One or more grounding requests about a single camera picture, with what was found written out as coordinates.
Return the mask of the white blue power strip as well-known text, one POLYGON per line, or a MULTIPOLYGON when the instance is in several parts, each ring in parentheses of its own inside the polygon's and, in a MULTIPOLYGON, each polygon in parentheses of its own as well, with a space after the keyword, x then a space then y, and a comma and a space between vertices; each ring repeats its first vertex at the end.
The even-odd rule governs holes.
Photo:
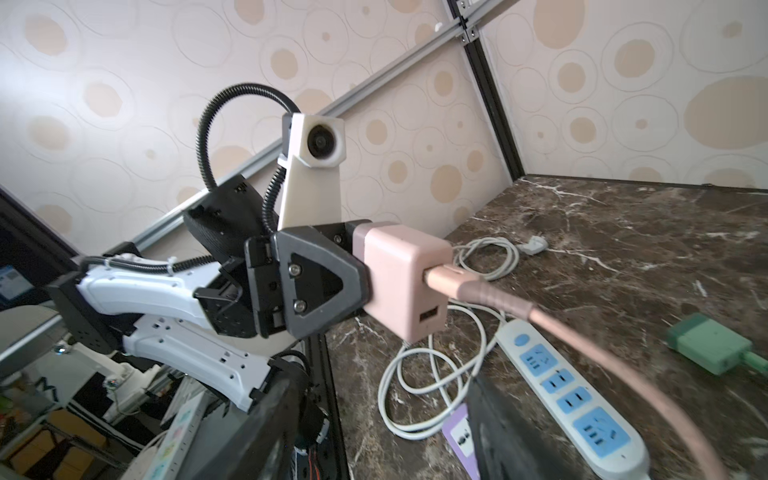
POLYGON ((531 324, 512 320, 495 339, 599 478, 650 477, 637 430, 531 324))

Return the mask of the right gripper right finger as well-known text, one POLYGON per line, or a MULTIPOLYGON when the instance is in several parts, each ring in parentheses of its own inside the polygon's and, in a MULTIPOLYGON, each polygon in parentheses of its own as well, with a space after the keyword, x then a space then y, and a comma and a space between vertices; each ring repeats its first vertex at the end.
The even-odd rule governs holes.
POLYGON ((574 479, 540 433, 486 377, 472 379, 466 396, 469 425, 482 479, 574 479))

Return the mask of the pink charger plug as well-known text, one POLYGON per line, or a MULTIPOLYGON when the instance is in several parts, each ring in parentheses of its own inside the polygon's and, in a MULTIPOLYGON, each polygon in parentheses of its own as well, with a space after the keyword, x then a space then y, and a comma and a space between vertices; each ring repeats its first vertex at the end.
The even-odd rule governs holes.
POLYGON ((449 242, 402 224, 363 223, 353 255, 369 272, 370 317, 409 344, 444 328, 448 297, 428 287, 425 272, 450 263, 449 242))

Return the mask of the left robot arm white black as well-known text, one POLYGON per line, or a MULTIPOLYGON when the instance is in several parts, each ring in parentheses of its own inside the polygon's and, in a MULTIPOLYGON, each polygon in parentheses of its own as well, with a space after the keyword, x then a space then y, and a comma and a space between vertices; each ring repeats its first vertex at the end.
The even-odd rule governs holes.
POLYGON ((235 350, 227 338, 284 331, 304 339, 370 299, 368 270, 353 253, 355 226, 341 217, 345 125, 301 112, 275 88, 241 83, 204 109, 196 156, 207 192, 183 221, 203 256, 156 261, 132 249, 86 256, 47 291, 87 348, 163 363, 245 411, 287 363, 235 350), (284 110, 278 166, 264 193, 240 175, 217 180, 209 157, 216 115, 245 95, 284 110))

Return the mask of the purple power strip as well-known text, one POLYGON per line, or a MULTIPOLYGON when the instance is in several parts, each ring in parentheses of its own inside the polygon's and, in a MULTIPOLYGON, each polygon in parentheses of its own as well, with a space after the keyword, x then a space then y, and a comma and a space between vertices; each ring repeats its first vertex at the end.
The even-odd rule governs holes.
POLYGON ((460 461, 465 472, 472 480, 479 480, 480 474, 475 457, 472 432, 469 425, 467 405, 462 403, 445 420, 442 433, 456 458, 460 461))

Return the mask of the silver aluminium rail left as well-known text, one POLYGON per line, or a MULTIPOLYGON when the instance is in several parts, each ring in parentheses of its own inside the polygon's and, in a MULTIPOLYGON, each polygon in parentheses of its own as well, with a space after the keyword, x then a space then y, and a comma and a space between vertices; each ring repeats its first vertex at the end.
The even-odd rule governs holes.
MULTIPOLYGON (((509 173, 512 181, 514 181, 526 174, 522 161, 520 160, 517 146, 512 137, 511 127, 509 127, 509 123, 507 122, 506 114, 499 110, 502 106, 501 101, 498 99, 489 99, 491 93, 498 93, 496 87, 491 89, 490 86, 490 81, 493 80, 493 74, 490 73, 490 70, 484 74, 488 85, 483 86, 485 85, 481 83, 481 78, 483 77, 481 73, 479 73, 479 67, 475 68, 476 65, 473 63, 475 60, 473 60, 474 57, 472 55, 476 53, 479 59, 481 53, 485 54, 485 51, 482 49, 482 43, 478 45, 478 42, 480 42, 480 27, 495 19, 519 1, 496 0, 476 1, 475 3, 471 3, 470 1, 458 1, 459 4, 462 2, 465 3, 466 6, 457 6, 457 16, 446 22, 444 26, 433 34, 425 43, 404 52, 361 84, 323 108, 319 114, 332 117, 341 116, 356 105, 367 100, 371 95, 382 91, 388 83, 414 67, 422 59, 448 44, 460 42, 463 52, 467 55, 469 60, 472 73, 475 75, 473 80, 481 93, 485 111, 491 121, 493 131, 496 134, 507 173, 509 173), (500 130, 502 128, 502 123, 500 123, 502 119, 507 122, 504 124, 504 128, 507 129, 505 135, 508 135, 509 141, 502 141, 503 135, 501 133, 502 130, 500 130)), ((238 175, 248 179, 264 168, 270 166, 273 161, 276 161, 278 154, 281 152, 282 140, 278 139, 254 157, 238 166, 232 173, 225 176, 223 180, 227 181, 238 175)), ((140 252, 153 246, 182 225, 182 214, 185 209, 202 200, 207 195, 208 191, 204 188, 202 192, 189 198, 181 205, 174 207, 169 213, 155 221, 144 232, 141 232, 134 237, 131 242, 140 252)))

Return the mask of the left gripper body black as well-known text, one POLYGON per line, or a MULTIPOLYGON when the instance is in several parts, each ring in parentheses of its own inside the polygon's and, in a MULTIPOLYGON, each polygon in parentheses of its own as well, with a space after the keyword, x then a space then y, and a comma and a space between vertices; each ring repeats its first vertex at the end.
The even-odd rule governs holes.
MULTIPOLYGON (((356 220, 317 226, 356 228, 363 223, 367 222, 356 220)), ((239 257, 227 260, 214 280, 194 291, 193 297, 216 333, 267 338, 281 331, 288 332, 272 236, 247 239, 239 257)))

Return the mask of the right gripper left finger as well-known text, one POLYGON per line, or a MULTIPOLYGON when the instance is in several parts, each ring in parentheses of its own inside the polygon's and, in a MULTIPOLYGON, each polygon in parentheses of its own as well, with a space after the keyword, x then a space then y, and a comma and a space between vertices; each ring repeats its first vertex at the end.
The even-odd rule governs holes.
POLYGON ((266 393, 195 479, 288 479, 309 376, 297 362, 272 359, 266 393))

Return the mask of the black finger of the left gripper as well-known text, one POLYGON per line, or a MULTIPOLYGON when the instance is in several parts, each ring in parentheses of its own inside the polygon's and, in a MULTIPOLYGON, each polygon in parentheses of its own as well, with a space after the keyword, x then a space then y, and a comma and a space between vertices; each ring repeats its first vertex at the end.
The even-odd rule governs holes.
POLYGON ((371 300, 370 273, 353 255, 353 226, 300 226, 272 236, 287 331, 323 333, 371 300))

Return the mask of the green charger plug left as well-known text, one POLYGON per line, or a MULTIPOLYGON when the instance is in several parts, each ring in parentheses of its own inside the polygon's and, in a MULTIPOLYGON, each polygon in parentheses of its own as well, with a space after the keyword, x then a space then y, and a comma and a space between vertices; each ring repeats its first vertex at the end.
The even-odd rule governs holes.
POLYGON ((753 351, 749 339, 702 313, 688 315, 671 326, 666 331, 665 343, 716 376, 738 366, 767 376, 767 359, 753 351))

